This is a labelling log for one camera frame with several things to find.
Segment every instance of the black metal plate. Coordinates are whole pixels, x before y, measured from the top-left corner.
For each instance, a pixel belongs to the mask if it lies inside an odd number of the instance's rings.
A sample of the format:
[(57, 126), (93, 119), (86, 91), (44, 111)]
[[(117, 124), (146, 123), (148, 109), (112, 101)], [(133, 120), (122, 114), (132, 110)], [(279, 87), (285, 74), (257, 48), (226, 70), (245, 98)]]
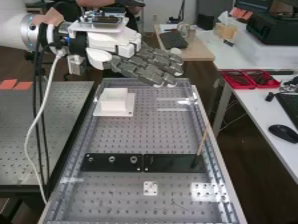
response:
[(144, 155), (144, 172), (205, 173), (202, 156), (196, 158), (189, 154), (146, 154)]
[[(136, 157), (137, 162), (132, 164), (130, 158)], [(84, 172), (142, 172), (141, 154), (108, 154), (88, 153), (81, 164)]]

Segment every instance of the floor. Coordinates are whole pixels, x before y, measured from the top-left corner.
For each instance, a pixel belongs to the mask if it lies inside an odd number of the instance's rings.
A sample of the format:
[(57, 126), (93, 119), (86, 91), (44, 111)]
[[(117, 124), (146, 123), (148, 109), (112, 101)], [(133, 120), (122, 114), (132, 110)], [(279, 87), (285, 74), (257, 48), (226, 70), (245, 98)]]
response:
[[(158, 47), (154, 37), (145, 39), (152, 46)], [(8, 48), (0, 48), (0, 52), (0, 81), (11, 78), (20, 81), (32, 80), (32, 64), (24, 61), (23, 52)], [(66, 64), (61, 61), (55, 80), (61, 81), (65, 73)], [(197, 85), (207, 108), (210, 100), (215, 97), (211, 86), (218, 77), (213, 63), (189, 63), (186, 77)], [(70, 80), (96, 80), (100, 83), (101, 72), (89, 71), (88, 75), (70, 77)], [(235, 104), (226, 113), (225, 122), (229, 123), (243, 113), (241, 105)], [(249, 116), (221, 131), (218, 144), (249, 224), (297, 224), (298, 185)], [(13, 224), (35, 224), (37, 219), (23, 205)]]

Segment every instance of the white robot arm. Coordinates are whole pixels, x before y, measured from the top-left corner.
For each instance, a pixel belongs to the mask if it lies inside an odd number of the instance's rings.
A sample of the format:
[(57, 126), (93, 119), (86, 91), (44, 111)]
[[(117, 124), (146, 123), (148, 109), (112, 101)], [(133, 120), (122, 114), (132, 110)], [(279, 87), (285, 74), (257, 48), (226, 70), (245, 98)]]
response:
[[(106, 12), (89, 11), (76, 22), (48, 23), (40, 34), (41, 46), (62, 41), (70, 74), (81, 75), (89, 62), (94, 68), (112, 69), (154, 87), (176, 86), (182, 59), (142, 43), (141, 34), (126, 27), (124, 15), (110, 17)], [(36, 16), (25, 12), (23, 0), (0, 1), (0, 46), (35, 51)], [(55, 45), (51, 51), (57, 53)]]

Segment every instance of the wall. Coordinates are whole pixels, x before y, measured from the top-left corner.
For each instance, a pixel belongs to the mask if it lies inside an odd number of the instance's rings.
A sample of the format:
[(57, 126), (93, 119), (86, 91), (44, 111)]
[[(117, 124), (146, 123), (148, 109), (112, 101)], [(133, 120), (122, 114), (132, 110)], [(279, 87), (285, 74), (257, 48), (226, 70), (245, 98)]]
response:
[[(185, 1), (185, 21), (196, 21), (196, 2), (197, 0)], [(166, 23), (169, 17), (178, 17), (182, 0), (145, 0), (144, 9), (144, 26), (145, 32), (153, 31), (153, 17), (157, 16), (157, 23)]]

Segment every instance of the gray table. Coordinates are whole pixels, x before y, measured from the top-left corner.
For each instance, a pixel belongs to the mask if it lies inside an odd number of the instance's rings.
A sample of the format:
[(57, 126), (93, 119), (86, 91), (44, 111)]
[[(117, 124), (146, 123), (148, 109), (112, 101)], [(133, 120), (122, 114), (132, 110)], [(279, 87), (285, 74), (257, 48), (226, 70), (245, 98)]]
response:
[[(52, 85), (45, 108), (51, 173), (69, 140), (92, 86), (93, 82), (55, 82)], [(24, 155), (25, 134), (32, 120), (32, 90), (0, 91), (1, 197), (39, 192), (36, 176)], [(28, 151), (37, 165), (35, 136), (31, 138)]]

